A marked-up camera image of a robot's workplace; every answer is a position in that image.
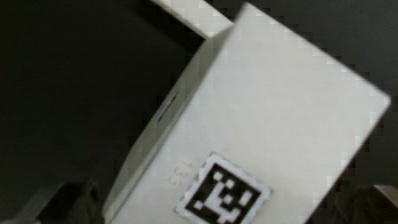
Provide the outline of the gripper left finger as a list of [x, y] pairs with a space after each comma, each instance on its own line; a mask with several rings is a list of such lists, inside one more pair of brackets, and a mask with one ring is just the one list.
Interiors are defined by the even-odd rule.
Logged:
[[97, 183], [88, 180], [47, 185], [8, 224], [105, 224]]

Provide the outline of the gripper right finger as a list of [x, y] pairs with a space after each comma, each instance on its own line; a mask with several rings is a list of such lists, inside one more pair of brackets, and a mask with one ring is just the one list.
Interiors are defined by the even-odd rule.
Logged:
[[398, 206], [372, 185], [342, 181], [313, 213], [313, 224], [398, 224]]

